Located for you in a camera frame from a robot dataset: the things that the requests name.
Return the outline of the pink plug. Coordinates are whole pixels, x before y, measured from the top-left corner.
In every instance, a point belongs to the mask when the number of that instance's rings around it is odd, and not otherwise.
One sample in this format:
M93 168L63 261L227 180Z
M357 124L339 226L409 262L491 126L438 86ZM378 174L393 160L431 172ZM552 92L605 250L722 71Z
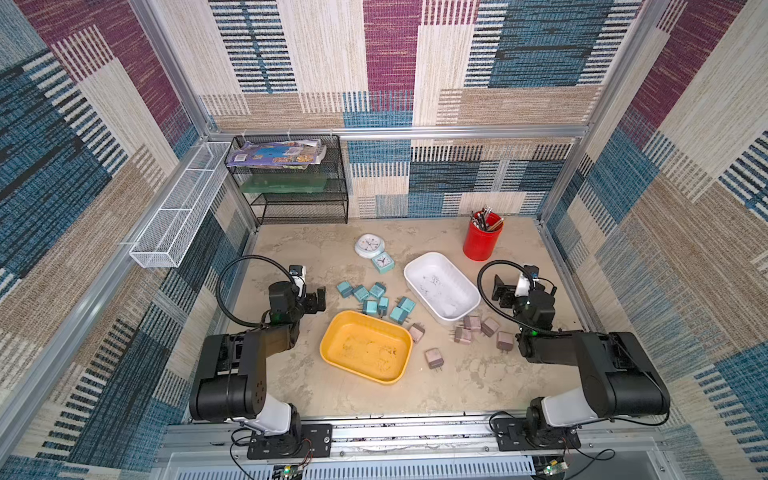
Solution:
M466 315L462 320L462 326L468 331L478 332L482 330L482 320L479 315Z
M412 324L408 328L408 332L414 343L419 343L426 333L425 328L419 324Z
M481 322L481 332L487 337L492 337L499 329L499 323L492 318L487 318Z
M472 332L464 327L456 327L453 334L453 340L457 344L469 345L473 341Z
M424 357L430 370L440 370L444 365L444 357L438 348L426 350Z
M503 352L514 349L515 335L509 332L499 331L496 334L496 348Z

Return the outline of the white plastic tray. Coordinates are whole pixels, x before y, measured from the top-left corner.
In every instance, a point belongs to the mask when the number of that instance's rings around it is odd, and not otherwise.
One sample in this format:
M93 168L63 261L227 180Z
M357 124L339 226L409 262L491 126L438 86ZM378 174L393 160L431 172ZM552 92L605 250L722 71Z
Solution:
M438 252L410 261L404 267L404 278L435 321L445 328L457 326L481 302L476 285Z

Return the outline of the yellow plastic tray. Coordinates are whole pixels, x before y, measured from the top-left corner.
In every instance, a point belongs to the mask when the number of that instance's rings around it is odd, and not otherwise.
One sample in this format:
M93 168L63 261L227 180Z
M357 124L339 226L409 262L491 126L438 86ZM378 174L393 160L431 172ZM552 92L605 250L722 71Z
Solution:
M405 328L351 310L331 320L319 347L326 363L382 385L402 378L412 349Z

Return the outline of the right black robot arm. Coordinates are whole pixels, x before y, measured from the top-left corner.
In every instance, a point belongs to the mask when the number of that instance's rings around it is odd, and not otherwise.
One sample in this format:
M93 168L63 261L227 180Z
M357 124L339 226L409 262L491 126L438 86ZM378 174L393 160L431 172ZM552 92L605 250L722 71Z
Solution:
M519 279L508 284L496 277L492 292L485 292L484 274L501 265L517 270ZM476 286L495 314L518 326L514 340L524 360L574 367L579 378L574 389L533 399L522 418L492 414L489 428L500 450L569 450L579 447L578 431L587 425L658 427L669 420L671 395L634 334L555 329L557 287L534 265L490 261L480 268Z

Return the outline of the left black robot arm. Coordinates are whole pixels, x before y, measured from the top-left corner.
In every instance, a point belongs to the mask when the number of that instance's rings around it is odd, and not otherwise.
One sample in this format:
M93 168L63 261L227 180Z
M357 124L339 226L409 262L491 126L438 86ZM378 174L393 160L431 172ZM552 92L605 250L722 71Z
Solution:
M268 288L269 309L258 323L236 317L222 297L229 271L239 263L258 260L285 276ZM233 323L245 328L236 334L205 338L193 380L189 411L196 421L233 423L234 446L247 449L249 460L302 457L305 462L330 455L333 426L305 425L296 406L267 392L267 359L295 347L300 321L307 314L323 312L326 289L307 290L303 265L284 267L262 255L244 255L229 262L216 283L218 307Z

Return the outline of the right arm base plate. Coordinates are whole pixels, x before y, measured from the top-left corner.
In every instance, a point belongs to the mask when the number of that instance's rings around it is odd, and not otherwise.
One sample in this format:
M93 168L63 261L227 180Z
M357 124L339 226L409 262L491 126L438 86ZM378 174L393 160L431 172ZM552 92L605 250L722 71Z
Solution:
M528 420L507 416L492 416L489 419L491 433L500 451L527 450L575 450L581 447L576 428L534 427Z

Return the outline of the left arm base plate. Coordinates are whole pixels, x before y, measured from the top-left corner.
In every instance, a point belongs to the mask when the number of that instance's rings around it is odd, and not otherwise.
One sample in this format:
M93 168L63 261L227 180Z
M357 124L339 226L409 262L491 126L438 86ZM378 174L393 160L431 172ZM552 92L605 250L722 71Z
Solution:
M329 423L291 427L282 435L264 437L253 434L248 444L248 460L289 460L327 458L331 453L333 426Z

